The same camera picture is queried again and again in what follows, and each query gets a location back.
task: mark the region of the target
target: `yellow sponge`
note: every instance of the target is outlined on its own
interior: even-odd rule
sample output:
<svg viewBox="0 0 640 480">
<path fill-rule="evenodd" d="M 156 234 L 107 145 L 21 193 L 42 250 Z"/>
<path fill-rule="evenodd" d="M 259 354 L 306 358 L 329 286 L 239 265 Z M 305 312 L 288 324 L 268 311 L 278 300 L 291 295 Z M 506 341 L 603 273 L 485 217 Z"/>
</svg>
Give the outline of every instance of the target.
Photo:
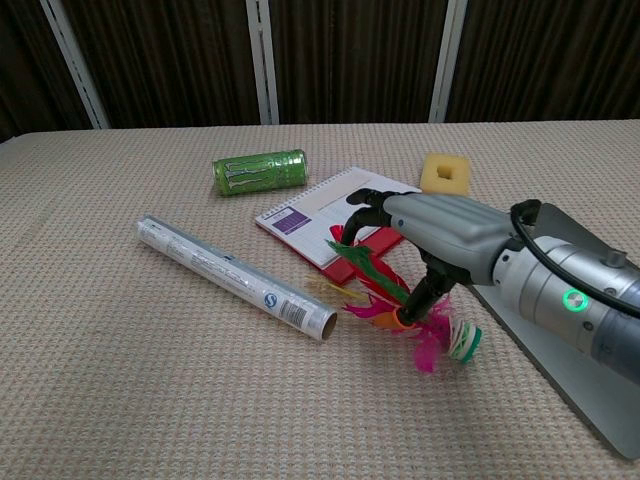
<svg viewBox="0 0 640 480">
<path fill-rule="evenodd" d="M 470 180 L 468 158 L 430 153 L 424 161 L 420 189 L 424 193 L 469 195 Z"/>
</svg>

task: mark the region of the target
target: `black cable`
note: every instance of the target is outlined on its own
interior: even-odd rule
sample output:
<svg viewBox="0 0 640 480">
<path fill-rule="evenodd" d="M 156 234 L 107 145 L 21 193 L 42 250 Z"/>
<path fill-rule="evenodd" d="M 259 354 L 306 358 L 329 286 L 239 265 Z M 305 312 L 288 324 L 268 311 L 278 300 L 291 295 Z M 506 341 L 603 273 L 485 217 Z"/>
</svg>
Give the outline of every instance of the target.
<svg viewBox="0 0 640 480">
<path fill-rule="evenodd" d="M 573 288 L 577 288 L 582 293 L 590 296 L 594 300 L 597 300 L 607 307 L 618 310 L 627 315 L 631 315 L 632 317 L 640 319 L 640 308 L 627 303 L 619 298 L 608 295 L 597 288 L 589 285 L 583 280 L 580 280 L 578 277 L 573 275 L 572 273 L 566 271 L 556 262 L 551 260 L 549 256 L 538 246 L 538 244 L 533 240 L 527 229 L 524 227 L 522 217 L 527 217 L 527 222 L 530 223 L 532 219 L 535 219 L 537 216 L 538 210 L 540 209 L 540 201 L 539 200 L 527 200 L 522 203 L 518 203 L 511 207 L 511 223 L 513 224 L 513 228 L 516 233 L 522 239 L 524 246 L 529 249 L 529 251 L 533 254 L 534 257 L 545 267 L 549 269 L 551 273 L 557 275 L 560 279 L 567 282 Z"/>
</svg>

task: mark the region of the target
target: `green led light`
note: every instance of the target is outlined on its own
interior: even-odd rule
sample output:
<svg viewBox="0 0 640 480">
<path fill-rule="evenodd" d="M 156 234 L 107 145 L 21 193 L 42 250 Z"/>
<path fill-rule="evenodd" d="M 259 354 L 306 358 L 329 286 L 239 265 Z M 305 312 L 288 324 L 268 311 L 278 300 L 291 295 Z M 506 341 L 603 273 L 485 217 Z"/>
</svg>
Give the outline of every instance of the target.
<svg viewBox="0 0 640 480">
<path fill-rule="evenodd" d="M 581 312 L 589 306 L 589 297 L 580 290 L 572 288 L 565 292 L 562 303 L 570 312 Z"/>
</svg>

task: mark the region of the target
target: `green can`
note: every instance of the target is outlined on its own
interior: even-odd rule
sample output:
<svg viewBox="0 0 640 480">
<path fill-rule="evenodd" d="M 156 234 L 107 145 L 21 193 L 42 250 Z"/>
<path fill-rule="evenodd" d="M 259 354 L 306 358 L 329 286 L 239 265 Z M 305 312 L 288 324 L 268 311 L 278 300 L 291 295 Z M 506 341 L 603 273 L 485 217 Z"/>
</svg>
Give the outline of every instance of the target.
<svg viewBox="0 0 640 480">
<path fill-rule="evenodd" d="M 220 195 L 297 187 L 307 183 L 307 159 L 302 150 L 224 158 L 213 162 Z"/>
</svg>

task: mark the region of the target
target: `dark curtain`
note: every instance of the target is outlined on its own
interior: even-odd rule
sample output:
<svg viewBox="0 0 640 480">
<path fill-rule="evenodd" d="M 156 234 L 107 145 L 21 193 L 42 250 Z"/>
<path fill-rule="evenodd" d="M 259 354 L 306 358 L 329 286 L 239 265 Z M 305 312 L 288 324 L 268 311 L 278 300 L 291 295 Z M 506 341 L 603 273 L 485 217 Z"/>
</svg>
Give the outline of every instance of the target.
<svg viewBox="0 0 640 480">
<path fill-rule="evenodd" d="M 640 116 L 638 0 L 470 0 L 449 122 Z"/>
<path fill-rule="evenodd" d="M 38 0 L 0 0 L 0 142 L 91 128 Z"/>
<path fill-rule="evenodd" d="M 64 0 L 115 128 L 260 123 L 242 0 Z"/>
<path fill-rule="evenodd" d="M 271 0 L 280 121 L 427 121 L 446 8 L 446 0 Z"/>
</svg>

